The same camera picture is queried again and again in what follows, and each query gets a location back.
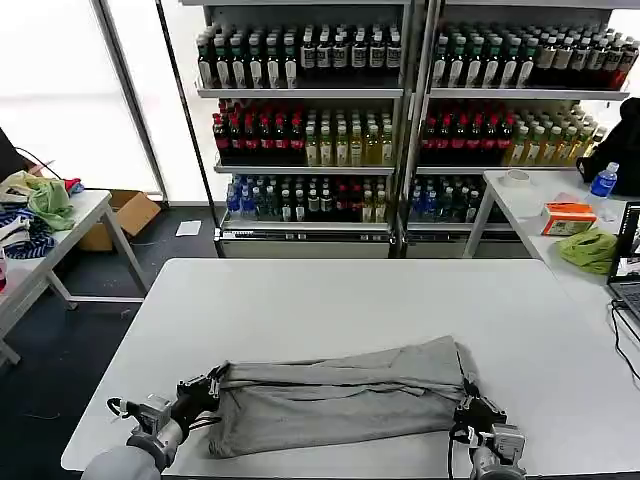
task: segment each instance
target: floor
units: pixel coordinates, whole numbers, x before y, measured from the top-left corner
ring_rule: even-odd
[[[198,236],[175,237],[185,220],[203,221]],[[132,243],[155,278],[169,258],[214,257],[212,231],[207,209],[183,207],[161,212]],[[139,295],[115,254],[74,251],[56,272],[74,294]],[[60,457],[137,310],[95,305],[67,312],[45,293],[11,331],[7,343],[23,360],[0,372],[0,478],[79,478],[60,467]]]

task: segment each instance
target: laptop screen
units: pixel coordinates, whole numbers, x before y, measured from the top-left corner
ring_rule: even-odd
[[[640,281],[640,202],[627,202],[609,281]]]

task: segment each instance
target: cable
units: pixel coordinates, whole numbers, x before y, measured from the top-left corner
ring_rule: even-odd
[[[33,153],[31,153],[29,150],[26,150],[24,148],[21,147],[15,147],[16,150],[20,150],[21,152],[24,152],[26,154],[28,154],[30,157],[32,157],[33,159],[35,159],[40,165],[42,165],[44,168],[46,168],[47,170],[49,170],[51,173],[53,173],[56,177],[58,177],[58,180],[62,180],[62,177],[60,175],[58,175],[56,172],[54,172],[51,167],[49,167],[47,164],[45,164],[42,160],[40,160],[38,157],[36,157]]]
[[[449,475],[449,480],[454,480],[452,463],[453,463],[453,438],[449,437],[449,448],[447,449],[447,474]]]
[[[636,339],[638,339],[638,341],[640,341],[640,338],[638,338],[638,335],[636,334],[636,332],[631,328],[631,326],[627,323],[626,319],[618,311],[618,308],[619,307],[616,305],[616,303],[614,303],[614,300],[612,300],[611,301],[611,319],[613,320],[613,331],[614,331],[615,336],[616,336],[615,349],[616,349],[616,352],[618,352],[618,354],[622,358],[624,358],[624,361],[627,362],[627,366],[629,367],[629,370],[631,370],[631,373],[636,378],[636,380],[640,380],[640,375],[638,375],[638,372],[636,371],[636,369],[634,368],[633,364],[631,363],[631,360],[629,360],[629,357],[627,357],[627,355],[620,348],[620,333],[618,331],[618,322],[616,321],[615,314],[616,313],[618,314],[618,316],[622,319],[622,321],[627,326],[627,328],[629,328],[629,330],[631,330],[631,332],[636,337]]]

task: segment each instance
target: water bottle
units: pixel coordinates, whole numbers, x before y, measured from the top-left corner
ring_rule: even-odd
[[[617,163],[609,162],[606,170],[602,170],[593,179],[591,190],[586,198],[586,202],[591,205],[595,214],[605,222],[612,222],[616,219],[615,214],[606,208],[605,200],[611,194],[611,190],[613,190],[618,180],[618,175],[616,174],[618,167]]]

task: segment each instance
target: black bag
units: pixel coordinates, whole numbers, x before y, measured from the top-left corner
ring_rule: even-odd
[[[620,165],[616,195],[640,196],[640,99],[630,98],[620,105],[620,122],[590,157],[576,160],[576,167],[586,183],[591,183],[609,162]]]

